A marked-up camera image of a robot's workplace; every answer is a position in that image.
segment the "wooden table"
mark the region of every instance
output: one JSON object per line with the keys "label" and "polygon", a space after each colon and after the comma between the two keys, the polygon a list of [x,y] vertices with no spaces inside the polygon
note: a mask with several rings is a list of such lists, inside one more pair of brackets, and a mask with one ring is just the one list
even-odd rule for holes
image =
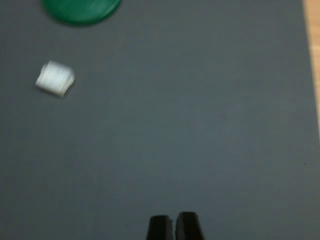
{"label": "wooden table", "polygon": [[304,0],[304,11],[320,126],[320,0]]}

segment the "green bottle cap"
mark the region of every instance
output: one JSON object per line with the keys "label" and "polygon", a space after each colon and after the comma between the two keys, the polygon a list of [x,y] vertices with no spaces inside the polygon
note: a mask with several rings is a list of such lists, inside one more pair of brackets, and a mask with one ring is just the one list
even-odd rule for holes
{"label": "green bottle cap", "polygon": [[110,15],[121,0],[42,0],[55,19],[68,24],[93,24]]}

